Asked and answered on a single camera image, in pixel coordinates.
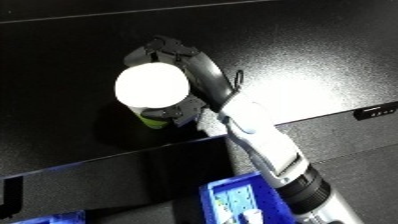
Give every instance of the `blue box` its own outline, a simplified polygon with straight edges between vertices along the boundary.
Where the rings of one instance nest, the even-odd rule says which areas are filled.
[[[216,211],[216,200],[233,213],[239,224],[246,223],[242,213],[248,209],[261,209],[266,224],[294,223],[288,206],[259,172],[211,182],[200,187],[200,195],[207,224],[222,224]]]
[[[85,219],[85,212],[77,211],[15,222],[13,224],[85,224]]]

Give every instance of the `black surface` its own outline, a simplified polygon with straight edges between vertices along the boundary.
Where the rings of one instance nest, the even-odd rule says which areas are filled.
[[[397,7],[261,2],[1,24],[0,174],[203,137],[148,130],[115,102],[123,57],[155,34],[197,46],[230,78],[244,69],[277,123],[396,101]]]
[[[0,223],[76,210],[103,217],[108,210],[120,212],[174,199],[181,199],[174,202],[174,212],[185,219],[190,203],[184,208],[184,198],[197,194],[203,184],[232,175],[222,138],[54,168],[23,177],[21,211]],[[15,194],[8,197],[21,201]]]

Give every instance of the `white cup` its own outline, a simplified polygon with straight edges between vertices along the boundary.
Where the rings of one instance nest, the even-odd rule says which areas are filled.
[[[189,82],[176,66],[147,63],[124,70],[115,82],[115,94],[144,124],[159,129],[167,122],[143,118],[140,114],[147,108],[165,108],[181,102],[189,94]]]

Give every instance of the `dark wall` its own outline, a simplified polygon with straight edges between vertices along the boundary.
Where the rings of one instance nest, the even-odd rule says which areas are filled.
[[[0,2],[0,22],[128,11],[156,11],[174,7],[234,4],[245,1],[249,0],[32,0],[29,2],[24,0],[2,0]]]

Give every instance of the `blue container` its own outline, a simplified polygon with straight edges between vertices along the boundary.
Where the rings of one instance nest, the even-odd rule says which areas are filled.
[[[246,224],[242,213],[248,209],[261,209],[266,224],[294,223],[287,205],[259,172],[211,182],[200,188],[200,195],[207,224],[222,224],[216,200],[233,213],[239,224]]]
[[[30,219],[13,224],[85,224],[85,212],[78,211],[67,214],[51,215],[41,218]]]

